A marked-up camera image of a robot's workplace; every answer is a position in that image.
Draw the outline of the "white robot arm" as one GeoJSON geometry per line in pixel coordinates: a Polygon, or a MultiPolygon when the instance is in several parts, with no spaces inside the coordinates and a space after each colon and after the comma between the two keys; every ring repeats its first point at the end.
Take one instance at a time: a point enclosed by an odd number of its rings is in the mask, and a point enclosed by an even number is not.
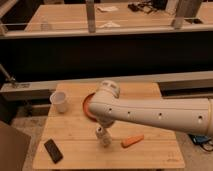
{"type": "Polygon", "coordinates": [[[100,83],[89,110],[108,128],[116,120],[213,137],[213,99],[122,99],[111,80],[100,83]]]}

